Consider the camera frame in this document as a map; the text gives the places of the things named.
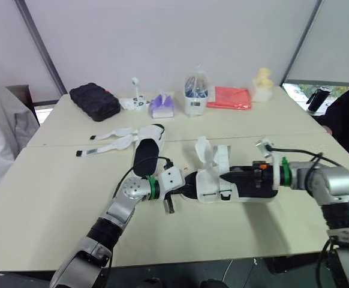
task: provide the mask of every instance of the white table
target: white table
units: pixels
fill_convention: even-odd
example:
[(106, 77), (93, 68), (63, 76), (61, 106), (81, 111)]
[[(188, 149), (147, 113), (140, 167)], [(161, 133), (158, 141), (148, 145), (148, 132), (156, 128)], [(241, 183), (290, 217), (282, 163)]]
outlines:
[[(323, 151), (349, 168), (349, 154), (328, 134), (269, 138), (280, 148)], [(231, 165), (250, 165), (263, 159), (254, 146), (257, 140), (211, 142), (231, 145)], [(194, 143), (168, 142), (163, 155), (187, 174), (200, 167)], [(27, 147), (21, 152), (0, 184), (0, 271), (57, 269), (87, 234), (133, 158), (132, 148), (75, 157), (77, 149), (88, 147)], [(309, 160), (299, 154), (287, 157)], [(114, 266), (309, 253), (327, 239), (320, 208), (305, 191), (281, 188), (268, 204), (173, 200), (173, 215), (165, 214), (159, 202), (137, 206), (115, 247)]]
[[(154, 123), (165, 126), (168, 142), (196, 140), (198, 135), (204, 135), (208, 139), (222, 139), (326, 133), (280, 87), (275, 87), (273, 92), (269, 102), (253, 103), (251, 110), (207, 108), (203, 116), (195, 118), (183, 113), (183, 95), (176, 92), (172, 93), (177, 107), (174, 118), (151, 119), (146, 110), (122, 110), (103, 122), (94, 122), (71, 101), (69, 95), (64, 95), (28, 146), (97, 145), (98, 143), (89, 140), (91, 135), (105, 134), (122, 127), (141, 128)], [(151, 99), (157, 95), (145, 96)], [(112, 141), (114, 139), (107, 139), (103, 143)]]

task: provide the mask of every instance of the clear plastic container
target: clear plastic container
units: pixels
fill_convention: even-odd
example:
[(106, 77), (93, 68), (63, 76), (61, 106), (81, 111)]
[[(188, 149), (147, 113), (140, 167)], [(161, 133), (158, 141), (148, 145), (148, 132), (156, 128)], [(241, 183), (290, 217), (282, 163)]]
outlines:
[(185, 80), (184, 97), (185, 113), (189, 116), (204, 114), (208, 101), (209, 82), (205, 72), (198, 67), (197, 71)]

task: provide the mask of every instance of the plastic bag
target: plastic bag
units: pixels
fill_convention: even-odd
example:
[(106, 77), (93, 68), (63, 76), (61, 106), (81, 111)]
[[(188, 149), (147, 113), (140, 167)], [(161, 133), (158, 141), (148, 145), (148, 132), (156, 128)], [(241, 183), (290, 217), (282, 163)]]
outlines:
[(210, 93), (207, 107), (236, 110), (248, 110), (252, 107), (247, 89), (229, 87), (214, 87), (214, 89), (214, 95)]
[(197, 67), (195, 73), (185, 80), (185, 113), (189, 116), (202, 115), (208, 99), (209, 82), (205, 72)]

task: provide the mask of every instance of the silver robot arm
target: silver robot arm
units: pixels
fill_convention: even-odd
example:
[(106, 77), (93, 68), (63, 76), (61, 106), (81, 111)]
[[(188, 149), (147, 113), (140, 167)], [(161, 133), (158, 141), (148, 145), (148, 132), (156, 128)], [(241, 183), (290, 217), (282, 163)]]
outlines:
[(107, 205), (89, 233), (55, 272), (50, 288), (97, 288), (106, 281), (101, 270), (112, 261), (113, 247), (143, 200), (162, 200), (184, 186), (181, 171), (173, 166), (157, 178), (128, 178)]

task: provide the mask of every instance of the black cable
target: black cable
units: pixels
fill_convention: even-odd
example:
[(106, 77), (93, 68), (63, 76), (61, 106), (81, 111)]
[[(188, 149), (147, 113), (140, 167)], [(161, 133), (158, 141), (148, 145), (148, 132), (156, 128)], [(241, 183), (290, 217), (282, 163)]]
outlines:
[(167, 157), (162, 157), (162, 156), (148, 157), (148, 158), (142, 159), (141, 161), (137, 162), (137, 164), (133, 165), (133, 166), (124, 174), (124, 176), (121, 178), (120, 182), (117, 184), (117, 187), (116, 187), (116, 189), (115, 189), (115, 192), (113, 193), (113, 197), (112, 197), (112, 198), (115, 198), (115, 197), (116, 197), (117, 191), (119, 191), (119, 188), (120, 188), (122, 182), (123, 182), (124, 179), (128, 176), (128, 174), (130, 173), (130, 171), (132, 171), (134, 168), (136, 168), (136, 166), (138, 166), (138, 165), (144, 163), (145, 161), (153, 160), (153, 159), (164, 159), (164, 160), (166, 160), (167, 165), (173, 165), (171, 159), (169, 159), (169, 158), (167, 158)]
[(321, 285), (320, 267), (321, 267), (321, 262), (323, 261), (323, 258), (324, 258), (324, 254), (325, 254), (326, 250), (328, 249), (329, 244), (330, 244), (330, 240), (328, 239), (326, 241), (321, 253), (318, 255), (316, 270), (315, 270), (315, 279), (316, 279), (316, 284), (317, 284), (318, 288), (323, 288), (323, 286)]
[(253, 259), (253, 264), (252, 264), (251, 270), (249, 271), (249, 274), (246, 277), (246, 280), (245, 280), (244, 285), (242, 286), (242, 288), (245, 288), (246, 284), (248, 283), (249, 278), (251, 277), (251, 274), (252, 274), (254, 266), (255, 266), (255, 262), (254, 262), (254, 259)]
[(313, 197), (313, 193), (312, 193), (311, 189), (308, 187), (309, 186), (308, 182), (310, 180), (310, 177), (311, 177), (311, 174), (312, 174), (314, 168), (317, 166), (318, 162), (322, 159), (322, 157), (323, 157), (322, 153), (317, 154), (317, 157), (316, 157), (317, 159), (313, 162), (312, 166), (309, 168), (308, 172), (306, 173), (305, 179), (304, 179), (305, 190), (312, 197)]
[[(307, 150), (301, 150), (301, 149), (279, 149), (279, 148), (271, 147), (270, 145), (266, 145), (266, 149), (268, 151), (276, 151), (276, 152), (303, 153), (303, 154), (308, 154), (308, 155), (314, 156), (314, 157), (317, 157), (317, 155), (318, 155), (316, 153), (313, 153), (313, 152), (310, 152), (310, 151), (307, 151)], [(329, 163), (332, 163), (335, 166), (341, 166), (336, 161), (333, 161), (333, 160), (331, 160), (329, 158), (322, 157), (321, 159), (325, 160), (325, 161), (327, 161)]]

